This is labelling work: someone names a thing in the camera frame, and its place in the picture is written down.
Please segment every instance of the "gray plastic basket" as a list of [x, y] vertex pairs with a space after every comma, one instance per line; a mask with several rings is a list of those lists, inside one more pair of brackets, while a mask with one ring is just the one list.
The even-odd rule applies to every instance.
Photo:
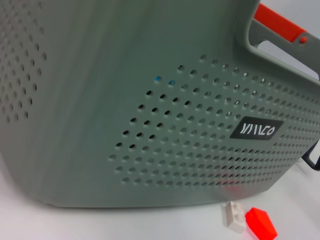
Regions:
[[[320, 137], [320, 84], [249, 44], [258, 4], [1, 0], [0, 150], [19, 188], [81, 208], [269, 189]], [[277, 127], [239, 139], [246, 119]]]

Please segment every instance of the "red lego piece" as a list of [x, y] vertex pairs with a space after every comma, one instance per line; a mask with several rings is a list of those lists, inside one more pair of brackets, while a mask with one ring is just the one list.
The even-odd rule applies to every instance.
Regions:
[[273, 240], [278, 235], [265, 211], [253, 207], [245, 214], [245, 220], [259, 240]]

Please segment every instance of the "white table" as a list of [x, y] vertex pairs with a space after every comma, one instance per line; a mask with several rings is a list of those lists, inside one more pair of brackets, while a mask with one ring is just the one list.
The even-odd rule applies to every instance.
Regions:
[[[318, 0], [263, 0], [262, 2], [320, 37], [319, 21], [317, 21], [320, 19]], [[276, 50], [274, 52], [279, 58], [283, 57]], [[289, 58], [283, 60], [287, 63], [292, 61]], [[279, 240], [319, 239], [318, 183], [320, 183], [320, 173], [300, 162], [268, 191], [239, 202], [246, 210], [257, 207], [267, 211], [278, 232]], [[2, 240], [255, 239], [255, 236], [252, 238], [248, 232], [238, 234], [226, 227], [223, 207], [225, 204], [148, 209], [53, 208], [33, 202], [20, 194], [12, 184], [0, 159], [0, 239]]]

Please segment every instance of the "handle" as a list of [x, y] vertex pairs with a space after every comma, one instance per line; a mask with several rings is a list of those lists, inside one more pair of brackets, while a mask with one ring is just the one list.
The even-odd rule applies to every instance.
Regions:
[[303, 154], [303, 156], [301, 158], [310, 166], [310, 168], [312, 168], [313, 170], [316, 170], [316, 171], [320, 171], [320, 157], [316, 161], [316, 164], [314, 164], [314, 162], [311, 161], [311, 159], [310, 159], [310, 154], [314, 150], [317, 143], [318, 143], [318, 141], [316, 141], [316, 143], [313, 144], [312, 147], [310, 147], [310, 149], [308, 151], [306, 151], [305, 154]]
[[260, 4], [249, 29], [249, 43], [270, 41], [320, 76], [320, 40]]

